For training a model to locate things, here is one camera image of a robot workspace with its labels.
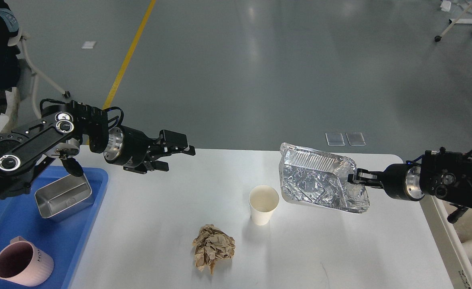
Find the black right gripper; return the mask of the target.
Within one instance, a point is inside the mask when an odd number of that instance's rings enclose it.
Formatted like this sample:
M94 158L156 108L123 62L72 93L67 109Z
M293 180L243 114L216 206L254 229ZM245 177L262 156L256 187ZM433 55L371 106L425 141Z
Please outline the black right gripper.
M348 183L384 189L392 199L420 201L425 196L420 187L420 176L420 166L395 163L386 167L384 172L357 169L354 174L348 175Z

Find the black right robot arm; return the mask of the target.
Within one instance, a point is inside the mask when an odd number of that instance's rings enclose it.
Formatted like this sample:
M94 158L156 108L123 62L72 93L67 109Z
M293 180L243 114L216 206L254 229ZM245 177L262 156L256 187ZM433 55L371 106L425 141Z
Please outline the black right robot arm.
M447 217L454 224L472 209L472 149L460 153L441 147L383 171L358 168L348 175L348 182L383 189L392 199L420 201L426 195L435 196L456 207Z

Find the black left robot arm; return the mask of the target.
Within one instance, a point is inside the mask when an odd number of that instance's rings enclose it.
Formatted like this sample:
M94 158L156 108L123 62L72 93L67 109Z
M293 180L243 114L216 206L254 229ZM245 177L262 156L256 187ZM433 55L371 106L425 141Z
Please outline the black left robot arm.
M40 110L40 119L0 133L0 199L28 194L34 180L55 159L61 160L70 175L82 176L83 168L75 157L85 135L91 152L140 174L168 171L162 157L196 154L185 134L161 130L159 137L150 138L123 126L124 112L117 106L100 109L74 100L44 99Z

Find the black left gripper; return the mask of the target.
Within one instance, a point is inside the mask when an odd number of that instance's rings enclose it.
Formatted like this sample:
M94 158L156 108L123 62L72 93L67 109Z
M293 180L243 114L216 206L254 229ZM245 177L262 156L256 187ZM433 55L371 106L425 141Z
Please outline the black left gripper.
M171 130L161 130L158 138L150 138L140 130L127 126L109 129L109 139L103 152L107 163L122 166L131 172L146 174L148 171L169 171L169 164L153 159L151 148L157 147L159 157L173 154L196 155L196 150L188 144L187 136Z

